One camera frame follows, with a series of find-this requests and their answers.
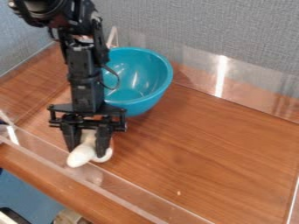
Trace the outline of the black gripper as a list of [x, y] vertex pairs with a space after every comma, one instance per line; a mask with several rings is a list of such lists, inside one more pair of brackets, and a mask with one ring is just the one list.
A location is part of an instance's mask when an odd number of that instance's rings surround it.
[[49, 124], [63, 133], [68, 151], [80, 144], [81, 130], [96, 130], [96, 155], [99, 158], [112, 154], [112, 131], [127, 130], [127, 110], [103, 103], [96, 112], [76, 112], [72, 104], [52, 104]]

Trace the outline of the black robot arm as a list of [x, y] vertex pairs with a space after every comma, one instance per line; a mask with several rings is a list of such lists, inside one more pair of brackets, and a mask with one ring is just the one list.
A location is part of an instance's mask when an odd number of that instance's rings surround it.
[[127, 129], [127, 111], [105, 103], [109, 49], [96, 6], [92, 0], [8, 0], [8, 6], [28, 25], [45, 27], [60, 42], [71, 103], [48, 107], [49, 123], [60, 128], [69, 151], [80, 145], [83, 132], [92, 130], [96, 157], [103, 158], [112, 133]]

